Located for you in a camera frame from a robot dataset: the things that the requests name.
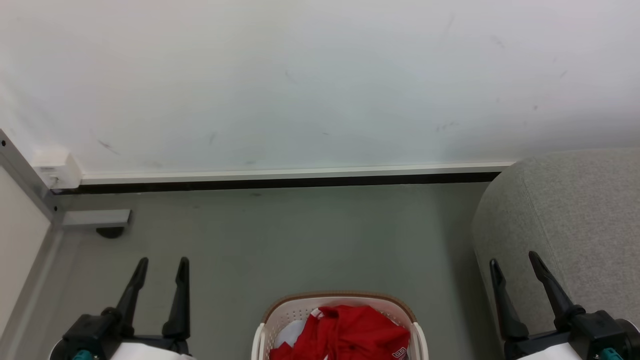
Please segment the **basket rim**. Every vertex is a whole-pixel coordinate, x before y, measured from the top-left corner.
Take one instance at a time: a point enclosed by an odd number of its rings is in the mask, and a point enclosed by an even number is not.
[[[267,323],[267,320],[269,320],[269,317],[271,316],[273,311],[278,306],[284,304],[285,302],[292,301],[292,300],[309,299],[309,298],[315,298],[315,297],[368,297],[372,299],[386,300],[394,303],[395,305],[398,305],[406,313],[406,315],[409,316],[409,319],[411,320],[412,323],[418,322],[418,319],[415,318],[415,315],[413,314],[413,311],[411,310],[411,308],[408,307],[402,300],[400,300],[397,297],[393,297],[391,295],[382,294],[382,293],[371,293],[368,291],[338,290],[338,291],[310,291],[306,293],[298,293],[298,294],[282,297],[276,300],[269,307],[269,309],[267,309],[267,311],[264,313],[264,316],[262,316],[262,323]]]

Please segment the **red clothing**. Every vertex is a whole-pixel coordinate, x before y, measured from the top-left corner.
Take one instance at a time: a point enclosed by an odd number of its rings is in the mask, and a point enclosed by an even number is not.
[[[320,307],[309,315],[293,348],[284,343],[270,360],[402,360],[409,331],[371,306]]]

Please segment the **white power socket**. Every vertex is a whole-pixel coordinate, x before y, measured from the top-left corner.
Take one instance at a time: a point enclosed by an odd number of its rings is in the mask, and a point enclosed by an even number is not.
[[[50,189],[73,189],[80,186],[82,173],[68,151],[52,150],[35,154],[31,166]]]

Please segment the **black baseboard strip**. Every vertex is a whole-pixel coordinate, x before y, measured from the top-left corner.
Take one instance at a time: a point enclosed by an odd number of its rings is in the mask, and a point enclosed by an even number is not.
[[[308,188],[313,186],[354,186],[391,184],[485,183],[500,172],[465,172],[461,174],[314,177],[310,179],[265,179],[229,181],[192,181],[183,183],[80,185],[76,189],[62,189],[56,195],[183,192],[194,190],[230,190],[264,188]]]

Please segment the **wall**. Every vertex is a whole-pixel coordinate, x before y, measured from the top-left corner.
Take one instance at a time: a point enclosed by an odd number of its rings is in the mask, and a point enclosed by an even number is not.
[[[0,167],[0,338],[49,228],[49,220]]]
[[[3,0],[0,126],[86,177],[640,145],[633,0]]]

